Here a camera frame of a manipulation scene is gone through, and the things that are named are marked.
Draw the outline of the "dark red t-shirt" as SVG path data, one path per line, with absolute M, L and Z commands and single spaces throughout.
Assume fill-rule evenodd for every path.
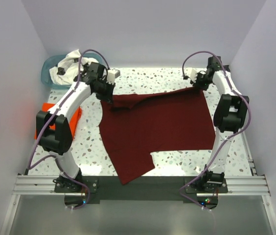
M 210 112 L 196 88 L 114 95 L 101 106 L 99 132 L 122 184 L 154 169 L 152 152 L 213 148 Z

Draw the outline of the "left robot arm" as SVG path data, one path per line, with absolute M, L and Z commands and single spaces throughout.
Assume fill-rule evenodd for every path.
M 119 70 L 97 62 L 79 66 L 65 95 L 53 107 L 36 115 L 37 144 L 55 160 L 60 171 L 53 181 L 57 187 L 68 192 L 88 192 L 70 150 L 73 134 L 69 124 L 79 106 L 92 94 L 101 101 L 112 103 L 115 79 L 119 76 Z

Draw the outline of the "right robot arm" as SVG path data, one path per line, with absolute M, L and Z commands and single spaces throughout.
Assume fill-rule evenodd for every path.
M 211 156 L 202 173 L 188 184 L 196 192 L 214 192 L 226 186 L 226 158 L 233 137 L 244 127 L 249 97 L 238 91 L 230 72 L 225 70 L 219 56 L 209 57 L 206 71 L 198 72 L 194 78 L 191 78 L 191 84 L 204 91 L 213 84 L 220 95 L 213 115 L 216 132 Z

